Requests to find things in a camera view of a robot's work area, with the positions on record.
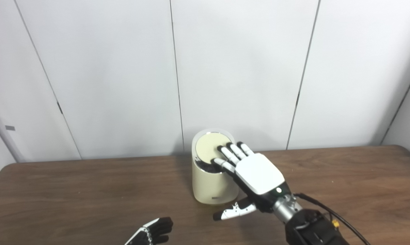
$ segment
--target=robotic arm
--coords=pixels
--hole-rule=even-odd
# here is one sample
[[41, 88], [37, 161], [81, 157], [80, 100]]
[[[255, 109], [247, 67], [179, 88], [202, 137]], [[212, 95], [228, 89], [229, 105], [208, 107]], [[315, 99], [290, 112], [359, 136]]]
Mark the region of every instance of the robotic arm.
[[[337, 223], [326, 219], [320, 211], [303, 209], [296, 197], [311, 201], [330, 213], [333, 211], [311, 197], [291, 193], [282, 173], [267, 157], [252, 152], [242, 142], [237, 145], [228, 143], [219, 146], [218, 150], [227, 160], [215, 158], [212, 163], [227, 172], [247, 197], [236, 202], [232, 208], [215, 213], [215, 221], [242, 216], [258, 209], [274, 213], [285, 224], [289, 245], [349, 245], [339, 232]], [[358, 231], [339, 215], [334, 215], [369, 245]]]

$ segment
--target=black cable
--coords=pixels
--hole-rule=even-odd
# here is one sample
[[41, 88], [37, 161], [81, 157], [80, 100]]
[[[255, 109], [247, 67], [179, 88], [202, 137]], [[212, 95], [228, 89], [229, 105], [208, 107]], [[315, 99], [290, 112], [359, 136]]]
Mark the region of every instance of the black cable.
[[300, 199], [304, 199], [307, 200], [309, 202], [311, 202], [314, 205], [317, 205], [323, 209], [325, 209], [326, 211], [328, 211], [330, 214], [333, 214], [337, 219], [339, 219], [343, 224], [345, 224], [351, 231], [353, 231], [353, 233], [355, 233], [355, 235], [357, 237], [359, 237], [359, 239], [361, 239], [362, 242], [364, 242], [365, 245], [370, 245], [370, 243], [361, 235], [361, 233], [359, 233], [355, 227], [353, 227], [349, 222], [347, 222], [343, 217], [341, 217], [340, 215], [338, 215], [337, 213], [335, 213], [332, 209], [328, 208], [326, 205], [324, 205], [323, 203], [319, 202], [318, 200], [305, 195], [303, 193], [296, 193], [294, 194], [295, 197], [299, 197]]

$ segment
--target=white fingers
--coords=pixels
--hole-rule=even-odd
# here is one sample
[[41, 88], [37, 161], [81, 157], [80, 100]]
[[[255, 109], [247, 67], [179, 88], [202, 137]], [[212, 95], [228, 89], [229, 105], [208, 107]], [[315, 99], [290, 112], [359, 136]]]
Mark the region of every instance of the white fingers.
[[253, 151], [244, 143], [240, 144], [241, 149], [244, 151], [244, 153], [246, 153], [246, 155], [250, 156], [253, 155]]
[[238, 146], [231, 144], [230, 147], [233, 153], [235, 153], [235, 155], [237, 155], [239, 159], [243, 160], [243, 158], [246, 158], [246, 155], [244, 155], [244, 153], [238, 148]]
[[214, 213], [213, 219], [215, 221], [230, 219], [233, 217], [239, 217], [246, 214], [250, 214], [256, 211], [255, 204], [251, 203], [249, 206], [241, 208], [238, 203], [235, 203], [232, 208], [225, 209], [223, 211]]
[[220, 159], [220, 158], [214, 158], [214, 162], [219, 164], [222, 168], [227, 169], [228, 171], [234, 173], [235, 172], [235, 167], [231, 164], [228, 163], [227, 161]]
[[220, 148], [220, 151], [223, 153], [223, 155], [225, 155], [226, 158], [228, 158], [228, 160], [233, 163], [233, 164], [237, 164], [240, 160], [225, 146], [222, 146]]

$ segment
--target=small label on wall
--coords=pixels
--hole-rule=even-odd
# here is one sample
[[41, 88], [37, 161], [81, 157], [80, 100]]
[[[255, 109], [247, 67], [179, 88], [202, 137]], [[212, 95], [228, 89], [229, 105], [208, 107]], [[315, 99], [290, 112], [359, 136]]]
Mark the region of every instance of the small label on wall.
[[6, 130], [12, 130], [12, 131], [15, 131], [15, 130], [16, 130], [16, 129], [14, 128], [14, 126], [8, 126], [8, 125], [5, 126], [5, 129], [6, 129]]

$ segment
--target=fingertip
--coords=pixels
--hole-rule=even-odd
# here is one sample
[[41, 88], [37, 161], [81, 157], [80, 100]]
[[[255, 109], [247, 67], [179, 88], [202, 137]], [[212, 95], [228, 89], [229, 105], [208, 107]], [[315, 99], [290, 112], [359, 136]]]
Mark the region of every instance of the fingertip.
[[220, 220], [222, 220], [222, 215], [223, 215], [223, 211], [219, 211], [219, 212], [213, 214], [212, 219], [214, 221], [220, 221]]

